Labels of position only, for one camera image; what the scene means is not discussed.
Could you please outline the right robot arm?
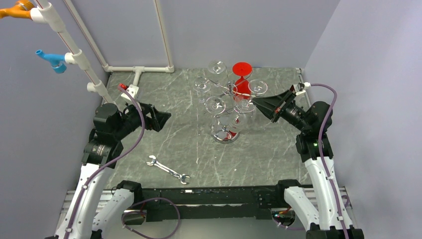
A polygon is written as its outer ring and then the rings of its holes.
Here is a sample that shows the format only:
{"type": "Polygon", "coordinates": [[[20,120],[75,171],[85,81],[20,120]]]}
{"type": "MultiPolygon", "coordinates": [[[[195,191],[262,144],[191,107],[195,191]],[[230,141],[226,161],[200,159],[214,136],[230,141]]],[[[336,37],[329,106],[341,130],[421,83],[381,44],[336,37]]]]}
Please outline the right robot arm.
{"type": "Polygon", "coordinates": [[[277,205],[289,205],[301,221],[308,239],[362,239],[342,201],[333,152],[326,135],[332,120],[332,106],[313,103],[307,111],[296,105],[296,94],[287,90],[270,97],[255,97],[252,103],[271,122],[284,119],[297,128],[296,148],[312,181],[316,205],[306,197],[303,187],[294,180],[279,183],[274,193],[277,205]]]}

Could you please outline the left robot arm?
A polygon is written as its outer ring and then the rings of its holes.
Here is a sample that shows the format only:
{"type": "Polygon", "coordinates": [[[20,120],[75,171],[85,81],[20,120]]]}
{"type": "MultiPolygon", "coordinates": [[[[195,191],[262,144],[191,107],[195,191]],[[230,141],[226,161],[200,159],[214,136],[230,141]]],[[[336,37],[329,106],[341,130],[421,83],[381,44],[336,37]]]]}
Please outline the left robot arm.
{"type": "Polygon", "coordinates": [[[159,132],[171,117],[151,104],[128,105],[120,111],[107,103],[97,107],[89,142],[84,148],[81,174],[62,223],[54,239],[104,239],[110,227],[127,208],[142,205],[140,183],[123,180],[106,205],[99,203],[106,183],[114,171],[116,160],[124,156],[122,140],[141,126],[159,132]]]}

